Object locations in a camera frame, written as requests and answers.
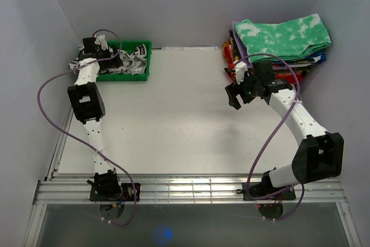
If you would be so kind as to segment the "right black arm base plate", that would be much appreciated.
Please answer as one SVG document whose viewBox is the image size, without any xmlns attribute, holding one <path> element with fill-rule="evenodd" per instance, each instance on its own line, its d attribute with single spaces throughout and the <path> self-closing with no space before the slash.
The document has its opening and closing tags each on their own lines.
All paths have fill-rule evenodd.
<svg viewBox="0 0 370 247">
<path fill-rule="evenodd" d="M 261 183 L 252 182 L 249 187 L 249 193 L 247 193 L 247 183 L 242 183 L 242 188 L 239 194 L 243 195 L 245 201 L 257 201 L 257 200 L 283 200 L 293 201 L 296 199 L 294 189 L 289 187 L 272 187 L 270 189 L 264 189 Z"/>
</svg>

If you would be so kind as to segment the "newspaper print trousers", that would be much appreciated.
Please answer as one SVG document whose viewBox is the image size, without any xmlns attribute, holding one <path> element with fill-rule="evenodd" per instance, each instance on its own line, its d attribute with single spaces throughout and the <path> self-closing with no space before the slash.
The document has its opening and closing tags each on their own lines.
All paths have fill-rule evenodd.
<svg viewBox="0 0 370 247">
<path fill-rule="evenodd" d="M 145 44 L 136 45 L 133 50 L 120 50 L 120 62 L 114 62 L 110 67 L 100 67 L 100 75 L 144 74 L 147 66 L 148 51 Z"/>
</svg>

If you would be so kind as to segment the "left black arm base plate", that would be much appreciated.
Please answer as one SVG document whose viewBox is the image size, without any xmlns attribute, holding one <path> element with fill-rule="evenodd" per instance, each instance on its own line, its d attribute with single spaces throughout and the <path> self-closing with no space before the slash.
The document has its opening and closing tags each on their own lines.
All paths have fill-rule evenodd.
<svg viewBox="0 0 370 247">
<path fill-rule="evenodd" d="M 118 189 L 105 190 L 99 192 L 95 186 L 91 186 L 90 190 L 90 201 L 105 202 L 105 201 L 134 201 L 134 192 L 136 192 L 136 200 L 139 201 L 141 184 L 134 183 L 135 187 L 132 187 L 131 183 L 122 183 Z"/>
</svg>

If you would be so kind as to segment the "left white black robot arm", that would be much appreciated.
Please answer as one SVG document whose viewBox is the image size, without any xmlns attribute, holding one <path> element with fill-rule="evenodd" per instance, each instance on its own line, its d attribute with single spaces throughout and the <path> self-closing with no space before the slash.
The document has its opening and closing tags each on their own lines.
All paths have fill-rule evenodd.
<svg viewBox="0 0 370 247">
<path fill-rule="evenodd" d="M 88 144 L 93 146 L 91 155 L 94 164 L 94 177 L 88 183 L 92 192 L 107 200 L 117 200 L 123 190 L 115 166 L 100 154 L 104 150 L 101 134 L 101 120 L 105 116 L 105 106 L 97 88 L 97 77 L 103 65 L 99 59 L 113 58 L 117 53 L 115 48 L 110 48 L 105 35 L 93 35 L 83 39 L 83 49 L 77 58 L 77 80 L 73 86 L 68 87 L 68 97 L 72 105 L 75 118 L 82 123 L 87 134 Z"/>
</svg>

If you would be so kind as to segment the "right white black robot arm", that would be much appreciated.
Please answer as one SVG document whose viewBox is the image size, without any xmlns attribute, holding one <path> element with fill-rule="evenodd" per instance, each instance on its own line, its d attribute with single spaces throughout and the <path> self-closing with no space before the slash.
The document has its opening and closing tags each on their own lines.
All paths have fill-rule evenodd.
<svg viewBox="0 0 370 247">
<path fill-rule="evenodd" d="M 299 100 L 298 89 L 285 79 L 277 79 L 269 61 L 257 62 L 252 69 L 243 61 L 231 67 L 235 81 L 225 90 L 229 105 L 240 109 L 255 98 L 263 99 L 286 124 L 298 149 L 292 162 L 263 174 L 261 182 L 247 181 L 244 193 L 250 200 L 274 199 L 294 186 L 335 178 L 342 172 L 344 138 L 320 125 Z"/>
</svg>

